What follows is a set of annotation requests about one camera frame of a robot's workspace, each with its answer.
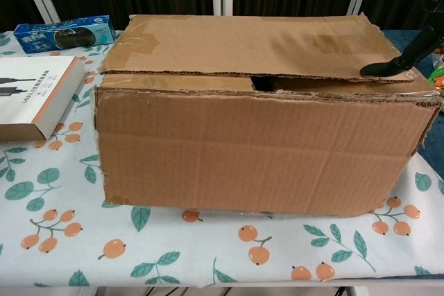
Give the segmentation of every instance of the white box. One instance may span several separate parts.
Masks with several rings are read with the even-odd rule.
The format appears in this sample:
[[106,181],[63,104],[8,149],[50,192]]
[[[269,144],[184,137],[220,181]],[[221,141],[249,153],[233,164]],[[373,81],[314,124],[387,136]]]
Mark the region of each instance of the white box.
[[47,140],[85,70],[77,57],[0,59],[0,141]]

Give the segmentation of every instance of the table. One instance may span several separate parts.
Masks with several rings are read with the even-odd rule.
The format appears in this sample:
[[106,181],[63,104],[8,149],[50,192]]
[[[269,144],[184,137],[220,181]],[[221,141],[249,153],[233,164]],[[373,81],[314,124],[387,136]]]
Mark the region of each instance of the table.
[[[444,181],[418,154],[384,206],[354,218],[106,205],[91,97],[109,48],[29,55],[77,55],[87,76],[46,143],[0,143],[0,286],[203,287],[444,273]],[[12,33],[0,34],[0,57],[17,56],[26,54]]]

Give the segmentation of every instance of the tablecloth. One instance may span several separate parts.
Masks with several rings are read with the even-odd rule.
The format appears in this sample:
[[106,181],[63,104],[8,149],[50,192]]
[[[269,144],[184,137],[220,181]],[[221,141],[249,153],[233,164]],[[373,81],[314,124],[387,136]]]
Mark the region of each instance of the tablecloth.
[[[77,55],[87,76],[47,142],[0,143],[0,286],[444,273],[444,181],[420,155],[380,208],[354,218],[105,204],[91,96],[109,48],[28,55]],[[12,33],[0,34],[0,57],[17,56]]]

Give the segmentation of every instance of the blue package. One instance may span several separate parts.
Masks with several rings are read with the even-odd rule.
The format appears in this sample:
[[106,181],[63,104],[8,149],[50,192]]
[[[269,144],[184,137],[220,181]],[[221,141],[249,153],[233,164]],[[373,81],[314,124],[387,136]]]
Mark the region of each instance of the blue package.
[[109,15],[81,17],[59,24],[19,24],[14,36],[26,53],[113,43],[115,32]]

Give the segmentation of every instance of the blue fabric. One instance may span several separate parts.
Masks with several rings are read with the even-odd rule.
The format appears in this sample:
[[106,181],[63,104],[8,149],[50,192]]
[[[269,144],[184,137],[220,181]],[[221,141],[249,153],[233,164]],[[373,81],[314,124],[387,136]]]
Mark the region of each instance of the blue fabric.
[[[408,43],[418,34],[418,31],[384,31],[385,36],[398,50],[402,51]],[[416,68],[428,78],[434,70],[432,57],[429,55],[423,59]],[[444,115],[439,114],[431,130],[425,138],[425,147],[419,147],[418,152],[430,166],[444,177]]]

